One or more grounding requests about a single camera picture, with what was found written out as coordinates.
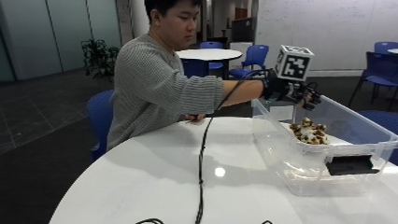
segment blue chair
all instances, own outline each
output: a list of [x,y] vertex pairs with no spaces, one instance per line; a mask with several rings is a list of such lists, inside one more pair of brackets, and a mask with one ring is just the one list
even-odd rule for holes
[[[390,132],[398,134],[398,113],[377,110],[359,111],[365,118],[385,127]],[[398,165],[398,150],[394,149],[389,161]]]
[[389,54],[389,49],[398,49],[398,42],[375,42],[374,43],[374,53]]
[[[220,42],[214,42],[214,41],[205,41],[201,42],[198,47],[201,49],[224,49],[224,45]],[[222,63],[209,63],[209,69],[220,69],[222,67]]]
[[184,74],[186,77],[206,77],[209,74],[209,63],[200,59],[181,59]]
[[236,78],[245,78],[249,73],[252,73],[253,66],[258,65],[261,67],[261,70],[258,70],[258,73],[261,74],[262,71],[265,71],[265,58],[269,53],[269,46],[265,45],[253,45],[246,50],[246,59],[245,62],[241,63],[242,68],[236,68],[229,70],[229,74]]
[[358,90],[361,89],[362,83],[365,81],[369,81],[373,83],[373,93],[371,93],[371,101],[370,101],[371,104],[374,99],[377,98],[378,90],[381,86],[390,87],[390,88],[395,87],[395,92],[391,101],[389,103],[389,110],[390,110],[398,92],[398,56],[391,54],[366,52],[366,58],[367,58],[367,68],[362,72],[359,82],[350,96],[349,107],[351,104],[353,97],[358,92]]
[[97,160],[106,152],[106,137],[113,119],[113,107],[110,96],[113,90],[102,91],[90,97],[86,103],[86,112],[90,125],[98,139],[97,145],[92,148],[92,160]]

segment white round table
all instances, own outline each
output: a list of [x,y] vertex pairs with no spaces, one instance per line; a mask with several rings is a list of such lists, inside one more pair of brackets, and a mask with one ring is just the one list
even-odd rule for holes
[[[76,180],[49,223],[133,224],[150,217],[194,223],[205,124],[176,123],[113,148]],[[294,196],[259,157],[252,119],[213,120],[202,172],[201,223],[397,223],[398,167],[386,167],[371,194]]]
[[387,52],[390,52],[393,54],[398,54],[398,49],[389,49]]
[[241,57],[241,52],[233,49],[186,49],[177,51],[181,59],[200,59],[208,63],[222,62],[222,79],[228,79],[229,61]]

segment gray sweater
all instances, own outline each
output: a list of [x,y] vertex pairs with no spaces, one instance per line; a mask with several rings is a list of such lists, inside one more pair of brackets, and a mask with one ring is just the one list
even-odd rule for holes
[[186,78],[177,54],[141,35],[124,45],[116,61],[108,149],[181,115],[213,113],[221,100],[221,78]]

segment plastic container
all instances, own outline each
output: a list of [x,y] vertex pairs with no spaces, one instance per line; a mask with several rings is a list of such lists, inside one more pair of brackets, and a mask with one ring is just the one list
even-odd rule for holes
[[[293,194],[353,195],[369,192],[398,146],[398,136],[321,96],[314,111],[253,100],[256,147]],[[303,118],[326,125],[329,145],[297,140],[289,124]]]

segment chair back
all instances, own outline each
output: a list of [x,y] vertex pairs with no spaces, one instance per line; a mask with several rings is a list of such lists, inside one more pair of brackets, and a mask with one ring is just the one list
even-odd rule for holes
[[374,43],[374,53],[389,54],[389,49],[398,49],[398,42],[375,42]]
[[88,118],[98,139],[98,148],[92,151],[94,161],[106,152],[106,137],[113,119],[112,94],[113,90],[102,91],[92,96],[86,103]]
[[206,77],[209,74],[208,62],[200,59],[181,59],[184,75],[186,77]]
[[246,50],[246,59],[241,63],[242,67],[258,65],[265,70],[263,63],[269,50],[270,48],[266,45],[252,45]]
[[200,45],[198,45],[198,47],[201,49],[224,49],[222,43],[216,42],[216,41],[201,42]]
[[[370,119],[374,123],[385,127],[390,132],[398,134],[398,113],[377,110],[359,111],[363,117]],[[389,161],[398,165],[398,149],[391,152]]]
[[382,77],[390,81],[398,80],[398,56],[366,52],[366,71],[373,76]]

